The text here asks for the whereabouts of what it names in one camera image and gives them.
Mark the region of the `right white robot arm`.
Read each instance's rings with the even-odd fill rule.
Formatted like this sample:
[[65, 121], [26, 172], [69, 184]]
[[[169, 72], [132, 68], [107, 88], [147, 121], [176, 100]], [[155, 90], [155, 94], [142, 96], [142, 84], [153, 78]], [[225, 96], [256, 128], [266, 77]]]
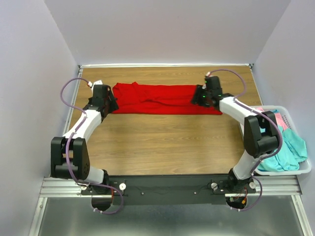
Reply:
[[218, 76], [205, 76], [205, 84], [197, 85], [191, 103], [214, 108], [243, 125], [244, 153], [229, 171], [226, 187], [236, 193], [248, 184], [258, 165], [280, 151], [283, 138], [275, 114], [262, 112], [240, 102], [230, 93], [223, 93]]

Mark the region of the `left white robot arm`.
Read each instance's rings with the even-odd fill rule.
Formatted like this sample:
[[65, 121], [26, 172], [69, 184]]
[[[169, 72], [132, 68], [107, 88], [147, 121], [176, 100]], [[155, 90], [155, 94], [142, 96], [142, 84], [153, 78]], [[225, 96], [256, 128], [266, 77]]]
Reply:
[[106, 170], [91, 166], [87, 142], [107, 115], [119, 107], [109, 85], [101, 80], [88, 85], [92, 96], [79, 110], [80, 118], [63, 136], [51, 140], [51, 177], [92, 185], [96, 193], [104, 194], [111, 188], [109, 175]]

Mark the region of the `red t shirt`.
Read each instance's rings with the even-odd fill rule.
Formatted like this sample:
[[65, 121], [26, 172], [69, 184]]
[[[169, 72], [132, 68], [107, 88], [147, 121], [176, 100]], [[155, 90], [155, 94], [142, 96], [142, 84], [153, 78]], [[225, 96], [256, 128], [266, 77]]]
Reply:
[[113, 87], [116, 114], [221, 115], [214, 108], [191, 104], [194, 85], [142, 85], [117, 83]]

